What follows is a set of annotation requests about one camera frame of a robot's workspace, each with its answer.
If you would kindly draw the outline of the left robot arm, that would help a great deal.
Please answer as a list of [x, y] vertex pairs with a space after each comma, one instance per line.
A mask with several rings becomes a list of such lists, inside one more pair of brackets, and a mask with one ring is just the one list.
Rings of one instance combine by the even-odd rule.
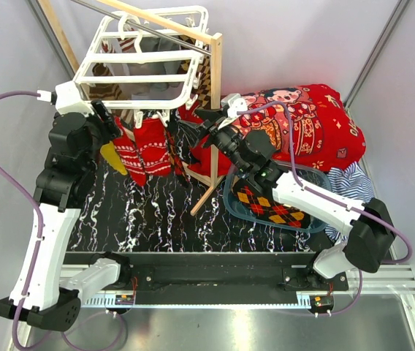
[[69, 237], [94, 184], [100, 150], [120, 136], [114, 117], [99, 99], [91, 102], [88, 113], [55, 114], [33, 195], [38, 207], [33, 232], [15, 287], [0, 300], [0, 317], [65, 332], [89, 298], [106, 287], [122, 290], [130, 284], [129, 258], [110, 252], [99, 254], [72, 278], [61, 278]]

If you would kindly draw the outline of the grey sock hanging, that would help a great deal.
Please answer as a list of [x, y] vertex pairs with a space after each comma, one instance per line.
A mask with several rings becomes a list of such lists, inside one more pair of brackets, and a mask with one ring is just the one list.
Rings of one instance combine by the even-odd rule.
[[[140, 49], [146, 52], [162, 52], [180, 50], [180, 45], [160, 37], [143, 37]], [[128, 63], [130, 75], [176, 75], [181, 61], [157, 61], [144, 64]], [[151, 90], [166, 91], [168, 88], [177, 88], [180, 82], [130, 83], [131, 95], [148, 95]]]

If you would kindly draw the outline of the wooden drying rack frame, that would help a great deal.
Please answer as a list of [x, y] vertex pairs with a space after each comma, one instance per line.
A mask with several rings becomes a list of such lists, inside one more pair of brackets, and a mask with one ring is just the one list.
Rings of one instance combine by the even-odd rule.
[[[151, 15], [147, 11], [143, 10], [138, 7], [135, 7], [133, 5], [127, 4], [123, 1], [107, 1], [106, 3], [108, 6], [112, 7], [112, 11], [124, 11], [129, 14], [140, 16], [146, 20], [148, 20], [148, 25], [156, 29], [159, 26], [162, 26], [163, 28], [168, 29], [174, 29], [179, 32], [181, 32], [182, 35], [188, 36], [188, 29], [186, 29], [186, 24], [188, 22], [186, 16], [182, 15], [180, 17], [173, 16], [171, 19], [166, 20], [164, 18], [159, 17], [158, 15]], [[53, 11], [52, 4], [50, 1], [38, 1], [37, 5], [39, 6], [39, 9], [42, 11], [42, 14], [45, 16], [45, 20], [50, 25], [51, 30], [53, 34], [55, 35], [55, 38], [58, 40], [58, 45], [61, 50], [61, 52], [64, 54], [64, 58], [66, 60], [66, 63], [70, 66], [71, 72], [72, 72], [72, 78], [75, 76], [75, 73], [77, 72], [81, 62], [78, 61], [75, 57], [75, 54], [73, 50], [71, 49], [71, 46], [66, 38], [66, 35], [64, 33], [64, 30], [61, 27], [61, 24], [59, 23], [58, 17]], [[211, 107], [217, 108], [220, 105], [221, 101], [221, 57], [222, 57], [222, 35], [220, 33], [211, 35], [206, 32], [206, 34], [200, 34], [198, 35], [198, 39], [202, 40], [205, 43], [205, 50], [208, 52], [208, 56], [210, 56], [210, 73], [211, 73]], [[194, 82], [194, 87], [197, 88], [197, 79]], [[90, 86], [83, 86], [80, 87], [80, 89], [83, 92], [83, 95], [86, 100], [91, 102], [90, 98]], [[142, 99], [143, 95], [131, 95], [133, 99]], [[175, 114], [183, 114], [183, 113], [194, 113], [194, 111], [198, 108], [201, 108], [198, 101], [197, 101], [197, 94], [191, 92], [191, 98], [190, 100], [181, 105], [180, 107], [171, 110], [170, 111], [170, 120], [168, 122], [168, 125], [164, 126], [165, 129], [168, 129], [171, 134], [173, 134], [178, 129], [178, 122], [175, 120]], [[136, 127], [135, 120], [133, 116], [133, 127], [132, 131], [134, 132], [134, 129], [137, 129], [140, 127]]]

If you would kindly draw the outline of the brown argyle sock hanging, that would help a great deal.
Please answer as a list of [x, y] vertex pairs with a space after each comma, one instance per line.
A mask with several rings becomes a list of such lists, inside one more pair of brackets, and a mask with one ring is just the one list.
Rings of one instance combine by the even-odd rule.
[[[195, 45], [194, 38], [180, 35], [179, 39], [187, 42], [190, 45]], [[186, 74], [190, 65], [190, 60], [182, 61], [178, 69], [178, 74]], [[197, 68], [197, 88], [191, 90], [195, 95], [197, 94], [197, 101], [201, 108], [211, 109], [211, 73], [210, 73], [210, 56], [203, 56]]]

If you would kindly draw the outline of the red patterned sock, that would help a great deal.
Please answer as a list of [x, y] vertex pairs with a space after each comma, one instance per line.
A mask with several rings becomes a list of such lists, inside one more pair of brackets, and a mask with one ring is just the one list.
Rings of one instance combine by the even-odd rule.
[[161, 121], [155, 118], [144, 120], [140, 128], [134, 129], [134, 138], [144, 171], [150, 176], [168, 176], [172, 166]]
[[113, 140], [116, 152], [132, 180], [137, 185], [144, 186], [147, 177], [141, 163], [136, 143], [129, 138], [121, 123], [121, 119], [118, 116], [115, 117], [115, 123], [121, 131], [121, 136]]

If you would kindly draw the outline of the red cartoon print blanket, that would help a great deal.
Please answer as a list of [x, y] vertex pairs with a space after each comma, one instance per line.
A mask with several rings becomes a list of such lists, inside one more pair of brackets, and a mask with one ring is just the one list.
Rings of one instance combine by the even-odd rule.
[[292, 132], [294, 160], [299, 165], [328, 172], [345, 170], [361, 160], [366, 150], [362, 130], [348, 117], [340, 94], [325, 84], [270, 88], [245, 93], [248, 109], [280, 101], [253, 115], [240, 116], [233, 123], [242, 134], [263, 130], [275, 146], [273, 158], [289, 162], [289, 132]]

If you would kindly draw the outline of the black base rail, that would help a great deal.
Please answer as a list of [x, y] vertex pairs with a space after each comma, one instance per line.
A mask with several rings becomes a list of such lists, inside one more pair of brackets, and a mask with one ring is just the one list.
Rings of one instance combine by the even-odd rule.
[[307, 253], [130, 253], [133, 284], [106, 287], [85, 307], [114, 309], [309, 309], [313, 295], [349, 293], [307, 271]]

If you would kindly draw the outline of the blue striped shirt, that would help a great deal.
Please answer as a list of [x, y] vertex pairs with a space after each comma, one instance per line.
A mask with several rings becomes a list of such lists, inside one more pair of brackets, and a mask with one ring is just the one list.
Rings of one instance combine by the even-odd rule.
[[358, 162], [353, 162], [344, 170], [333, 167], [327, 177], [332, 192], [337, 195], [361, 200], [364, 203], [375, 197], [373, 183]]

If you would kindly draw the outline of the yellow sock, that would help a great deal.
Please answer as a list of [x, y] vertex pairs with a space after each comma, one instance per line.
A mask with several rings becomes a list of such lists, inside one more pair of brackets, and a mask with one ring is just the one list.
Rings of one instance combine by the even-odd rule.
[[105, 159], [105, 161], [112, 167], [112, 169], [119, 172], [121, 175], [128, 175], [128, 172], [123, 165], [121, 158], [117, 151], [115, 150], [115, 146], [112, 141], [107, 144], [104, 144], [100, 148], [100, 154]]

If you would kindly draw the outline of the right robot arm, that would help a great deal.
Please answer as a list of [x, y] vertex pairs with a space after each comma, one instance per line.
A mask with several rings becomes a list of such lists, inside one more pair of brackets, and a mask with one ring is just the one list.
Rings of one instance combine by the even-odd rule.
[[243, 135], [227, 124], [225, 109], [199, 110], [198, 115], [201, 124], [178, 124], [192, 146], [215, 146], [257, 195], [298, 208], [346, 235], [345, 241], [316, 255], [305, 272], [309, 287], [321, 290], [352, 268], [376, 273], [386, 262], [397, 231], [384, 202], [372, 198], [365, 203], [303, 180], [294, 165], [284, 167], [273, 160], [275, 147], [264, 130]]

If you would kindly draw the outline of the white plastic clip hanger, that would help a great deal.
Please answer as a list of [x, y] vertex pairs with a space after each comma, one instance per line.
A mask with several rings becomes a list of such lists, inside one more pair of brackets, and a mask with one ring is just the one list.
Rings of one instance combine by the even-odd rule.
[[[166, 20], [171, 17], [186, 16], [188, 22], [188, 37], [196, 40], [195, 45], [179, 39], [181, 32], [163, 28], [156, 29], [148, 25], [148, 20], [124, 11], [104, 12], [98, 29], [92, 39], [88, 51], [81, 62], [73, 81], [79, 85], [91, 86], [92, 83], [156, 83], [156, 82], [180, 82], [177, 88], [168, 88], [166, 91], [154, 91], [143, 95], [142, 99], [107, 100], [105, 106], [114, 111], [117, 109], [133, 110], [136, 127], [141, 127], [143, 113], [153, 110], [156, 117], [164, 126], [170, 120], [170, 111], [187, 103], [191, 98], [191, 90], [196, 81], [197, 68], [203, 56], [207, 56], [205, 43], [198, 39], [198, 35], [206, 34], [208, 30], [208, 10], [202, 6], [170, 7], [149, 9], [151, 15], [158, 15]], [[180, 50], [146, 52], [140, 49], [140, 41], [143, 37], [160, 37], [180, 45]], [[101, 41], [112, 39], [117, 53], [100, 53]], [[185, 61], [190, 60], [186, 74], [176, 75], [130, 75], [128, 63], [144, 64], [157, 61]], [[113, 77], [94, 77], [92, 66], [95, 63], [122, 64], [126, 74]]]

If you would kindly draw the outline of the clear plastic basket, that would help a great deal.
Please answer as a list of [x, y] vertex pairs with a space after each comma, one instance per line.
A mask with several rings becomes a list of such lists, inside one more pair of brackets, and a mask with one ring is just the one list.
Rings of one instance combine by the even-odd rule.
[[[241, 185], [247, 185], [245, 180], [239, 178], [237, 174], [238, 174], [237, 168], [235, 166], [231, 166], [229, 169], [229, 172], [226, 175], [226, 179], [224, 183], [224, 192], [223, 192], [223, 201], [224, 201], [224, 206], [226, 210], [228, 210], [228, 212], [230, 212], [231, 215], [237, 217], [238, 219], [266, 225], [265, 222], [259, 221], [257, 219], [253, 219], [249, 215], [244, 214], [241, 211], [240, 206], [236, 204], [236, 201], [232, 195], [233, 186], [237, 183], [240, 183]], [[292, 229], [291, 227], [279, 227], [275, 225], [269, 225], [269, 226], [277, 227], [277, 228], [285, 229], [285, 230], [299, 231], [299, 232], [304, 232], [304, 233], [317, 233], [317, 232], [322, 231], [327, 226], [327, 224], [323, 222], [322, 220], [314, 216], [311, 216], [311, 224], [306, 229]]]

